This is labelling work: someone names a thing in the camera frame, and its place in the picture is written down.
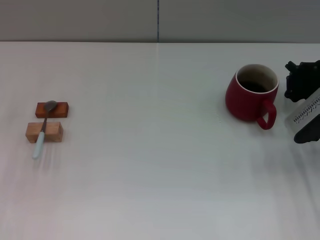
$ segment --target spoon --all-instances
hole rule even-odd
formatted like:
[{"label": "spoon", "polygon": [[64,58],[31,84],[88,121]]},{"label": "spoon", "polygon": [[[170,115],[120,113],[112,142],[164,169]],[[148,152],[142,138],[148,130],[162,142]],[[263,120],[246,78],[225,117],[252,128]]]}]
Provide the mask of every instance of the spoon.
[{"label": "spoon", "polygon": [[34,160],[38,159],[38,157],[40,155],[40,152],[42,150],[42,145],[43,145],[44,139],[45,139],[45,131],[46,131],[47,118],[49,116],[49,112],[51,110],[53,110],[56,106],[57,106],[57,102],[56,101],[47,101],[44,104],[45,119],[43,121],[42,128],[41,128],[41,131],[39,133],[38,139],[36,140],[35,148],[34,148],[34,151],[33,151],[32,158]]}]

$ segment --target mug rim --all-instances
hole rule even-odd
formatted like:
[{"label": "mug rim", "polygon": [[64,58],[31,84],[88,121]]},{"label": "mug rim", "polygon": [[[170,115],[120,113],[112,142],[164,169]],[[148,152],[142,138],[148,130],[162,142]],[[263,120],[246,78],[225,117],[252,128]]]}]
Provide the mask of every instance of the mug rim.
[{"label": "mug rim", "polygon": [[[260,67],[265,68],[265,70],[271,72],[271,73],[275,76],[275,79],[276,79],[276,85],[275,85],[275,87],[274,87],[273,89],[271,89],[270,91],[266,91],[266,92],[250,91],[250,90],[244,88],[244,87],[240,84],[240,82],[238,81],[238,73],[239,73],[239,71],[240,71],[241,69],[243,69],[243,68],[245,68],[245,67],[248,67],[248,66],[260,66]],[[238,85],[239,85],[241,88],[243,88],[244,90],[246,90],[246,91],[248,91],[248,92],[250,92],[250,93],[253,93],[253,94],[269,94],[269,93],[273,92],[274,90],[276,90],[276,89],[278,88],[278,86],[279,86],[279,79],[278,79],[276,73],[275,73],[271,68],[269,68],[269,67],[267,67],[267,66],[265,66],[265,65],[262,65],[262,64],[247,64],[247,65],[244,65],[243,67],[239,68],[239,69],[235,72],[235,80],[236,80],[236,82],[238,83]]]}]

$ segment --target wooden block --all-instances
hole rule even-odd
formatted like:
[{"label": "wooden block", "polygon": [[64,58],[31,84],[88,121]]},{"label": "wooden block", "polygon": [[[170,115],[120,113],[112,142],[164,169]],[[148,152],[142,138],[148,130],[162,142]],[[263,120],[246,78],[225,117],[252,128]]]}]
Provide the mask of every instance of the wooden block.
[{"label": "wooden block", "polygon": [[[69,105],[65,102],[58,102],[56,107],[49,112],[49,118],[66,118],[68,116]],[[35,110],[38,119],[46,117],[45,102],[38,102]]]},{"label": "wooden block", "polygon": [[[34,144],[37,142],[38,135],[42,128],[42,122],[29,122],[28,127],[25,131],[25,136],[30,143]],[[62,141],[62,136],[64,134],[64,129],[61,126],[61,123],[58,122],[47,122],[44,141],[45,142],[56,142],[60,143]]]}]

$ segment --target dark liquid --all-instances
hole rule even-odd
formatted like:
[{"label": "dark liquid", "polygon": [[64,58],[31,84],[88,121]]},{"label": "dark liquid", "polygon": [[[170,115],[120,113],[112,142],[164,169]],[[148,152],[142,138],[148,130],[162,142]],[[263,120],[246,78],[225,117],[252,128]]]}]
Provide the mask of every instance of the dark liquid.
[{"label": "dark liquid", "polygon": [[245,89],[255,92],[255,93],[265,93],[267,90],[261,86],[259,83],[252,82],[252,81],[243,81],[240,82],[241,86],[244,87]]}]

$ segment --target table surface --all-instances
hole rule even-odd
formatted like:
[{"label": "table surface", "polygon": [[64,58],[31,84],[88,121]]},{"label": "table surface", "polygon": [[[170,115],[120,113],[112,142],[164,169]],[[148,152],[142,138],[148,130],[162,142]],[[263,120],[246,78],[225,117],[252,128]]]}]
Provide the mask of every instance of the table surface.
[{"label": "table surface", "polygon": [[[0,43],[1,240],[318,240],[320,145],[284,125],[285,64],[320,44]],[[264,131],[233,118],[235,71],[280,80]],[[33,161],[37,102],[69,103]]]}]

